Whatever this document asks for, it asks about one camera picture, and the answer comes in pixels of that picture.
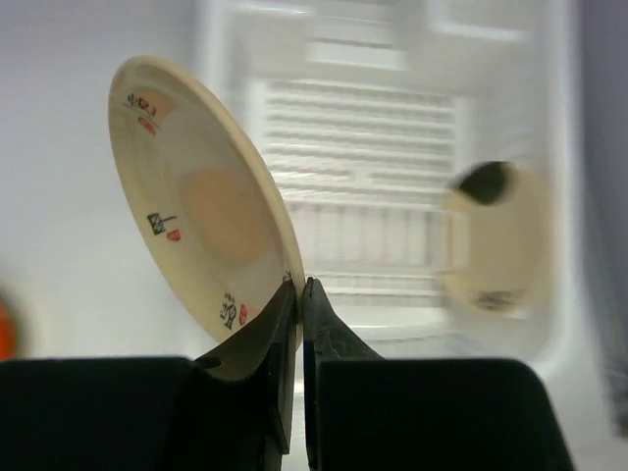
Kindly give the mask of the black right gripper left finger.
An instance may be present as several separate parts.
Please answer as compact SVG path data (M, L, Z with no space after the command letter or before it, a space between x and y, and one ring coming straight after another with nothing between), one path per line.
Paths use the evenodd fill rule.
M288 453L296 310L294 284L286 281L250 324L192 363L195 452Z

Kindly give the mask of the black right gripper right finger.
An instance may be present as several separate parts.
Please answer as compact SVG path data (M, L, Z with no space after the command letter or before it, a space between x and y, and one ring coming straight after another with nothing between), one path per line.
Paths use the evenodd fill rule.
M384 357L361 339L335 312L322 283L308 278L302 296L305 445L310 470L321 470L319 459L318 392L320 364Z

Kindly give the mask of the tan flower plate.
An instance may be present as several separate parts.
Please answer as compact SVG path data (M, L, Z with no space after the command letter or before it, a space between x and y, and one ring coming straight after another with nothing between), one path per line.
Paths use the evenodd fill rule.
M193 74L156 56L127 59L112 78L108 128L141 236L211 338L249 325L282 283L303 289L296 233L269 169Z

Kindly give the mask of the beige plate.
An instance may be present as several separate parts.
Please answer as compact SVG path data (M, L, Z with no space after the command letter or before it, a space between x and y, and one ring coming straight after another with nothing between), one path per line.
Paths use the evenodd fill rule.
M478 164L443 200L445 288L461 306L505 316L547 288L551 208L543 179L505 161Z

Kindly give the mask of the white plastic dish rack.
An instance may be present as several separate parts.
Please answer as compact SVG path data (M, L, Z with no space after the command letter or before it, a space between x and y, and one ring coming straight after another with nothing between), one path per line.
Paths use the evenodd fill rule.
M306 273L392 356L499 356L546 372L582 317L559 149L560 1L199 1L195 66L264 157ZM549 283L505 316L445 288L443 200L470 168L543 179Z

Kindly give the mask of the orange plate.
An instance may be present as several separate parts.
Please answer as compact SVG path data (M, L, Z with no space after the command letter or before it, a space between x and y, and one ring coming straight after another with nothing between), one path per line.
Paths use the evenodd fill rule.
M17 359L24 355L26 334L18 306L9 294L1 291L1 360Z

